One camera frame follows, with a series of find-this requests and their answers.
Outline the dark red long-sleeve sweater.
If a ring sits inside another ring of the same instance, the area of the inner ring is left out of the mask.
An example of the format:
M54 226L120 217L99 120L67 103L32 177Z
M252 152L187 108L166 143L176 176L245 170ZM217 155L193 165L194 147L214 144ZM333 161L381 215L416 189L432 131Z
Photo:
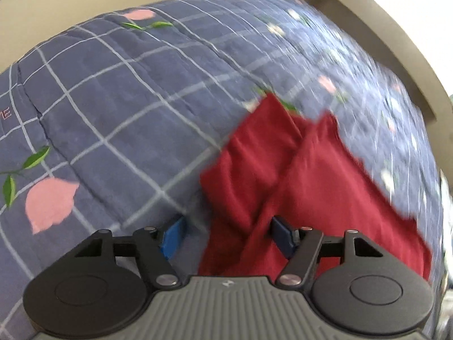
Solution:
M421 277L430 275L431 250L416 222L395 210L351 155L330 113L311 121L267 94L200 185L212 210L201 275L275 279L287 261L268 234L274 216L327 236L358 230Z

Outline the blue plaid floral quilt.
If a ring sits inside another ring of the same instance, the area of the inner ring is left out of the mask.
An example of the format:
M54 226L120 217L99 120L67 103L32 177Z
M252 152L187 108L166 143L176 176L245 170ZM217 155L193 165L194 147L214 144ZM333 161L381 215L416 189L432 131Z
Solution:
M402 76L300 0L166 0L159 28L110 12L35 46L1 73L1 337L28 339L28 282L94 231L191 221L178 269L209 232L200 172L264 88L343 142L433 252L443 293L439 172Z

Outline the beige window bench cabinet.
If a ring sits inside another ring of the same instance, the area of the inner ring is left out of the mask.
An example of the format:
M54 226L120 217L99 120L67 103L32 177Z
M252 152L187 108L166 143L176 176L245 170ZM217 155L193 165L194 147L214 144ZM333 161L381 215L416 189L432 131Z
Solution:
M427 57L375 0L305 0L403 82L431 126L452 126L452 102Z

